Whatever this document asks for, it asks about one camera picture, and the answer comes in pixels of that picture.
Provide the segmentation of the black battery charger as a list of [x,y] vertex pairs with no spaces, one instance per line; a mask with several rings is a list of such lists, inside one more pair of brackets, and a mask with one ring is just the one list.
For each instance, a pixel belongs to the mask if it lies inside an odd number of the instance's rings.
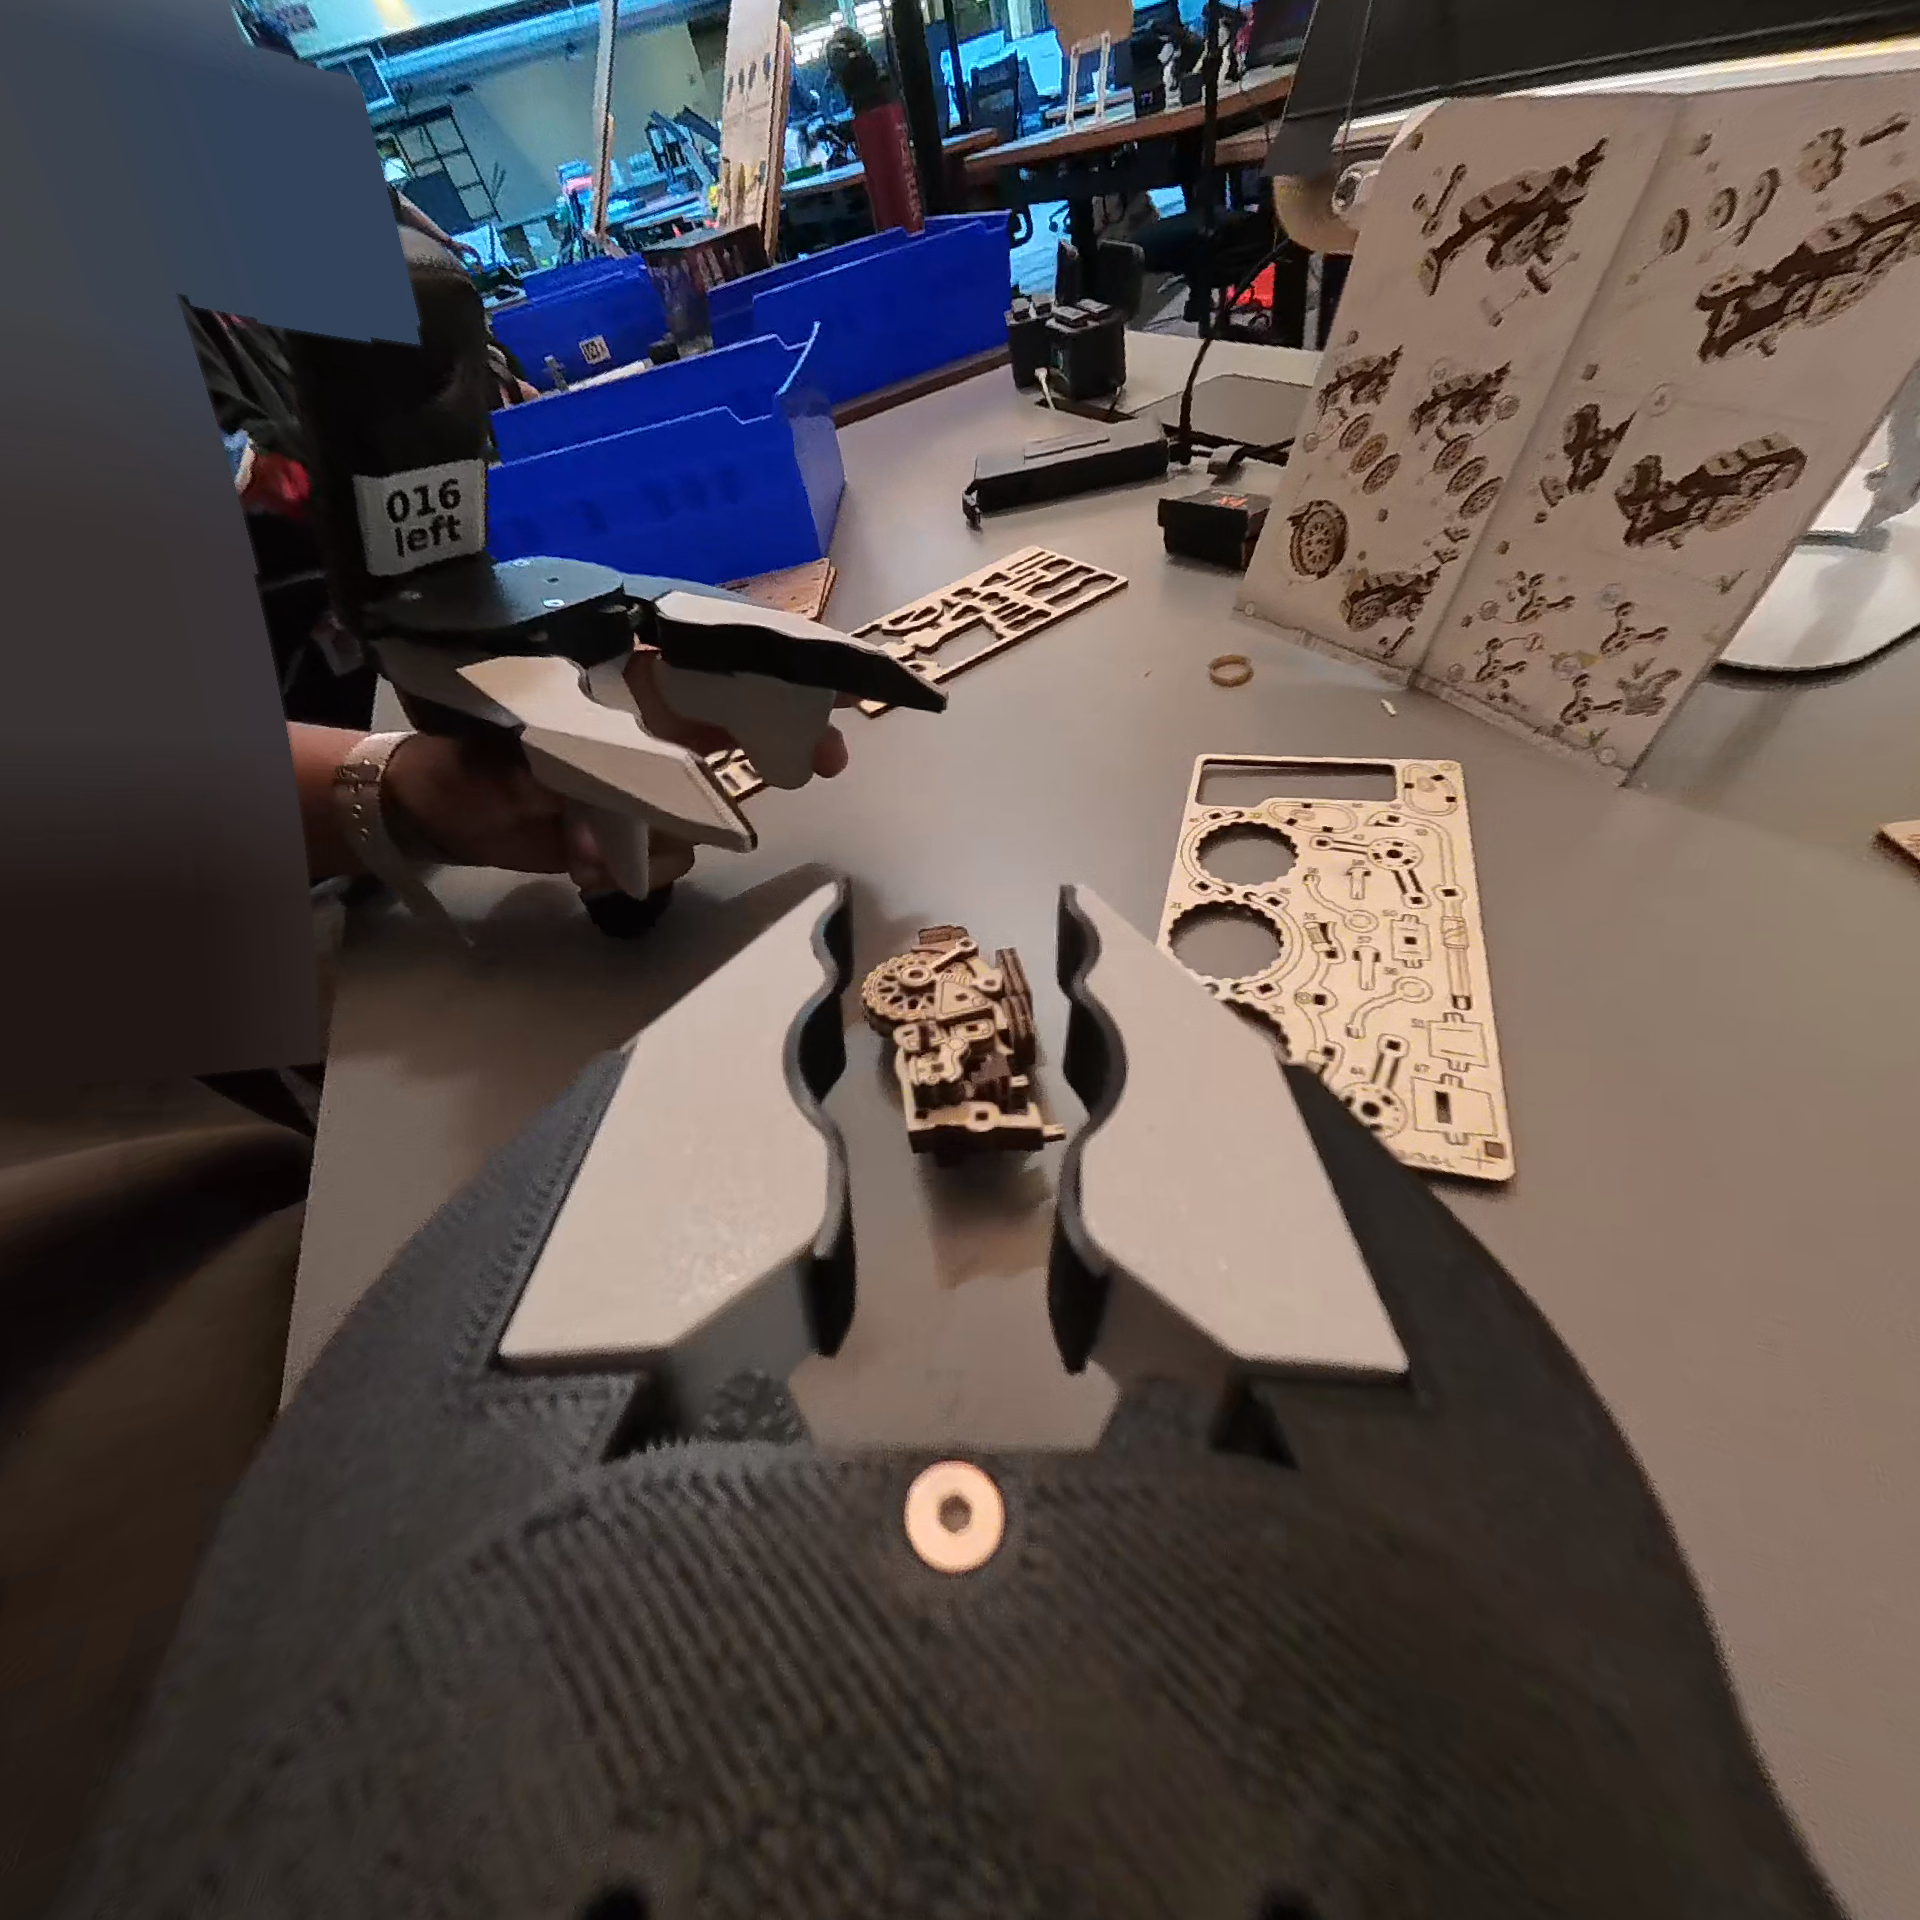
[[1022,393],[1104,402],[1128,378],[1125,315],[1107,299],[1016,296],[1004,311],[1004,348]]

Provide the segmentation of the printed instruction sheet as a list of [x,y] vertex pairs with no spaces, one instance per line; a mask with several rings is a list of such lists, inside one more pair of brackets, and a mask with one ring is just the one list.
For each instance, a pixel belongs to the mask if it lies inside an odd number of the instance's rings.
[[1915,369],[1915,68],[1430,108],[1241,608],[1627,777]]

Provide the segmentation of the small wooden puzzle model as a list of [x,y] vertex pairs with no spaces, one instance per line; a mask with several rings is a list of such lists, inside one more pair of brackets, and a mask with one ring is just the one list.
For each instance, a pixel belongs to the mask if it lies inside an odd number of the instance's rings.
[[860,981],[888,1041],[905,1140],[942,1166],[1033,1153],[1066,1129],[1036,1082],[1038,1028],[1020,950],[983,952],[962,924],[932,924]]

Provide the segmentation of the background wooden edge desk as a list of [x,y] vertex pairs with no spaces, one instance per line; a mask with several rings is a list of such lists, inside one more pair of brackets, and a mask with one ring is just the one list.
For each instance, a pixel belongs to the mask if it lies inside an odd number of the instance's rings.
[[1215,108],[1197,102],[1147,116],[1112,112],[981,149],[962,163],[968,204],[1024,208],[1180,186],[1202,175],[1208,153],[1226,156],[1243,129],[1255,131],[1260,153],[1260,134],[1281,118],[1295,72],[1294,64],[1255,68],[1224,85]]

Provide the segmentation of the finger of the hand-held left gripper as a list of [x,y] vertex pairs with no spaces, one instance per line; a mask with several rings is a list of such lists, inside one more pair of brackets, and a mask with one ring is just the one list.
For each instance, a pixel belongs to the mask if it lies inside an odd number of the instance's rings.
[[781,790],[837,777],[848,764],[830,688],[698,672],[671,667],[660,653],[629,653],[588,668],[588,694],[629,711],[654,740],[699,757],[745,751],[756,777]]
[[634,711],[588,691],[562,656],[491,656],[454,667],[469,706],[511,721],[540,782],[590,821],[605,855],[650,855],[653,838],[751,850],[755,828],[691,750],[650,734]]

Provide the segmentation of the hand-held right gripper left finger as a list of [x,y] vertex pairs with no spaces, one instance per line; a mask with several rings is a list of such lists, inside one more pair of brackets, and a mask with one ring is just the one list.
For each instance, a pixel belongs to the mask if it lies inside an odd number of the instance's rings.
[[515,1373],[790,1373],[856,1301],[846,880],[814,886],[626,1046],[505,1320]]

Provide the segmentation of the standing wooden display board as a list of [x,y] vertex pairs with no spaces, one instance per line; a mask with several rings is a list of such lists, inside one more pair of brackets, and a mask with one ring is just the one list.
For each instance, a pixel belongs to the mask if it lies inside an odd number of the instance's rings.
[[783,142],[793,85],[793,32],[783,3],[730,3],[718,122],[715,212],[778,250]]

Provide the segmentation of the small black box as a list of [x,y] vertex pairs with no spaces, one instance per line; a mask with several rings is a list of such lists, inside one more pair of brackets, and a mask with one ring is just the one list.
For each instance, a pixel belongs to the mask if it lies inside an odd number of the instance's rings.
[[1243,574],[1270,516],[1273,497],[1247,486],[1202,486],[1159,500],[1169,558]]

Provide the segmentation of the grey desk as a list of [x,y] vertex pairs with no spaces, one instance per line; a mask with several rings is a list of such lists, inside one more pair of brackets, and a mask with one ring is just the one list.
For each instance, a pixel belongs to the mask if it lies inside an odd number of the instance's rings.
[[1148,491],[971,531],[971,461],[1041,432],[1002,370],[840,429],[830,617],[1024,544],[1128,589],[848,728],[852,771],[751,804],[660,929],[450,875],[462,948],[352,912],[291,1320],[298,1381],[415,1227],[605,1045],[814,886],[869,966],[932,921],[1015,946],[1062,1082],[1064,882],[1159,927],[1193,757],[1457,759],[1518,1172],[1436,1186],[1578,1354],[1666,1506],[1755,1735],[1853,1914],[1915,1914],[1915,653],[1827,688],[1712,682],[1641,779],[1383,688],[1161,550]]

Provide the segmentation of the person's left hand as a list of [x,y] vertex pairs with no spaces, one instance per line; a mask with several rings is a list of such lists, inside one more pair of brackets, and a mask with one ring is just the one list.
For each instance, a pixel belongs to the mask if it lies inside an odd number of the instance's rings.
[[[732,732],[685,717],[665,698],[657,667],[660,655],[650,647],[626,661],[629,694],[646,728],[698,757],[738,750]],[[450,864],[566,875],[590,895],[635,893],[613,876],[593,830],[568,823],[562,801],[542,790],[515,753],[504,741],[415,734],[389,757],[384,798]],[[810,747],[810,773],[837,777],[846,764],[846,737],[828,725]],[[693,843],[650,830],[653,893],[680,880],[693,863]]]

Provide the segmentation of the emptied wooden puzzle sheet frame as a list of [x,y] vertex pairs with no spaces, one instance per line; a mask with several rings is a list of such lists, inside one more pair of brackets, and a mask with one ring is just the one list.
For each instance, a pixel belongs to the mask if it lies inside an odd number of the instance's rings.
[[942,688],[1125,589],[1128,577],[1109,568],[1031,544],[864,624],[853,636]]

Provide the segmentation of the wooden puzzle sheet round holes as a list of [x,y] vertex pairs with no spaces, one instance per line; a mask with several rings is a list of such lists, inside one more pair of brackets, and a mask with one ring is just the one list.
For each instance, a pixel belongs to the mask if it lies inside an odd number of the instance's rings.
[[1516,1175],[1455,759],[1202,753],[1161,948],[1404,1166]]

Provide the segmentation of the long black flat device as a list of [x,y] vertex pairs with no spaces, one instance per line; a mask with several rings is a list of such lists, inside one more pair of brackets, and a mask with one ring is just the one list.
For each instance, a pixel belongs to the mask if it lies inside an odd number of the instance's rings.
[[962,516],[977,530],[989,516],[1157,481],[1165,470],[1169,434],[1159,420],[1081,420],[1066,434],[979,454]]

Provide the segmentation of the person's olive shirt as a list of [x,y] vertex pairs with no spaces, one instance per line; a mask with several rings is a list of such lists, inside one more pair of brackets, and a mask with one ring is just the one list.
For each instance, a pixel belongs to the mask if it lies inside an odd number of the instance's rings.
[[283,1075],[5,1100],[5,1914],[56,1894],[275,1418],[313,1132]]

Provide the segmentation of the long blue plastic bin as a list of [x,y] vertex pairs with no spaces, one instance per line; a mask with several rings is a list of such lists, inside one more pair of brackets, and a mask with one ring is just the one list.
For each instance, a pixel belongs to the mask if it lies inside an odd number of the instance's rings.
[[1004,356],[1011,299],[1004,209],[934,214],[706,296],[717,348],[755,338],[810,343],[808,378],[842,410],[983,356]]

